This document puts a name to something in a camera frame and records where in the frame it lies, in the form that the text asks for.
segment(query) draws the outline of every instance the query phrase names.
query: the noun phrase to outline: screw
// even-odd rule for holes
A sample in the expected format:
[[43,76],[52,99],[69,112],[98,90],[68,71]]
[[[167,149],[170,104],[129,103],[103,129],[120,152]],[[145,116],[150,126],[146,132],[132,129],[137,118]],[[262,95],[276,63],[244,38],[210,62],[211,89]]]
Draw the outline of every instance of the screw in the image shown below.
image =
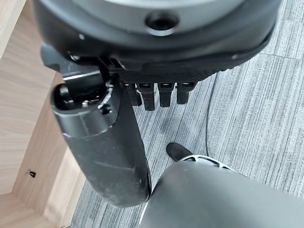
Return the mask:
[[82,102],[82,107],[87,108],[90,105],[89,101],[83,101]]

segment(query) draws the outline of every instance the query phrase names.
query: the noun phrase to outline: screw hole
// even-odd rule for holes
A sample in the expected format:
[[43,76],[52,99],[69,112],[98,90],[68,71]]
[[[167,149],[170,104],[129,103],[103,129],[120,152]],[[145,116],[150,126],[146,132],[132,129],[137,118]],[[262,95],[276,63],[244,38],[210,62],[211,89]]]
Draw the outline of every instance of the screw hole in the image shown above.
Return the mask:
[[101,111],[101,114],[102,114],[102,115],[107,115],[107,114],[109,114],[109,113],[112,113],[112,109],[111,109],[110,105],[108,105],[108,104],[105,104],[105,105],[100,109],[100,111]]
[[168,13],[153,13],[146,19],[148,32],[155,36],[167,36],[174,32],[178,24],[176,16]]

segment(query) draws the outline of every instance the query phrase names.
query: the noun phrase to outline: circular opening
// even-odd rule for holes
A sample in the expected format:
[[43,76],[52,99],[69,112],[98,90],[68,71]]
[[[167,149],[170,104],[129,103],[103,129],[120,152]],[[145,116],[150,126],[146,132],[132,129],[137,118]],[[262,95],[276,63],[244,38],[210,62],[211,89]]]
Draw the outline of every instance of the circular opening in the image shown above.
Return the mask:
[[177,24],[177,18],[171,14],[154,13],[146,19],[146,25],[154,31],[168,31],[176,27]]

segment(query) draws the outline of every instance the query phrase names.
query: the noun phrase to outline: gray carpet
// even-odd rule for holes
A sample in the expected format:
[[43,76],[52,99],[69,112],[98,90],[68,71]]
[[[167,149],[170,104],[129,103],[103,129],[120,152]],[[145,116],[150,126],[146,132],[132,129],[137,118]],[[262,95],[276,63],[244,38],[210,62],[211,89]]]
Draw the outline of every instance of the gray carpet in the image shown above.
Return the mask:
[[[211,157],[259,182],[304,197],[304,0],[285,0],[270,45],[249,62],[221,72],[209,119]],[[198,83],[187,105],[135,113],[152,182],[172,164],[177,142],[205,154],[205,117],[214,76]],[[107,205],[87,182],[72,228],[136,228],[143,207]]]

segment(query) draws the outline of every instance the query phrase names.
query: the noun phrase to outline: black plastic housing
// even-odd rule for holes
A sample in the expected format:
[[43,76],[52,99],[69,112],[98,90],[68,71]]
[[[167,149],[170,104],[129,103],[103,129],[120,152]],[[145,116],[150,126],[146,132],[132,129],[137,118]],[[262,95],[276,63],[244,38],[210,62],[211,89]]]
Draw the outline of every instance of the black plastic housing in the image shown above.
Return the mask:
[[131,207],[150,196],[150,173],[143,141],[126,90],[115,87],[103,113],[93,104],[63,110],[58,85],[51,107],[63,136],[93,188],[109,203]]

